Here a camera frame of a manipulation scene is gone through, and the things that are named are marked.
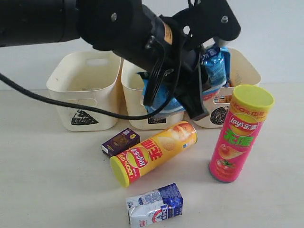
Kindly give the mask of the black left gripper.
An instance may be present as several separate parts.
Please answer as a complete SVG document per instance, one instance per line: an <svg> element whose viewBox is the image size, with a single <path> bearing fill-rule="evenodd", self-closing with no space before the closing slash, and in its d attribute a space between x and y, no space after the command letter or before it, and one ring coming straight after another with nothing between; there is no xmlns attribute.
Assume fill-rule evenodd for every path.
<svg viewBox="0 0 304 228"><path fill-rule="evenodd" d="M112 14L111 22L118 25L119 32L125 31L119 36L122 48L114 53L149 73L145 100L155 100L163 85L190 119L201 120L209 115L203 92L210 89L210 79L200 64L199 51L193 49L210 39L219 47L225 46L238 38L241 26L226 0L202 0L172 18L174 21L142 14L139 19L123 19ZM189 26L189 39L177 24Z"/></svg>

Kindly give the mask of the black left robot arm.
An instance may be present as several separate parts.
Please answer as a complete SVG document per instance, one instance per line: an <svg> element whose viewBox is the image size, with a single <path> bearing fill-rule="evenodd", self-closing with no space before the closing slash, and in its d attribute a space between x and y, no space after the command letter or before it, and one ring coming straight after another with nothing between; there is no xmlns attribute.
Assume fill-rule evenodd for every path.
<svg viewBox="0 0 304 228"><path fill-rule="evenodd" d="M145 116L122 116L98 108L85 110L125 120L160 113L177 99L192 120L209 113L203 92L211 88L201 65L203 43L222 47L238 38L241 26L225 0L189 2L171 17L156 15L140 0L3 0L2 47L60 43L82 38L94 49L112 51L149 72L143 104L151 107L160 87L167 99Z"/></svg>

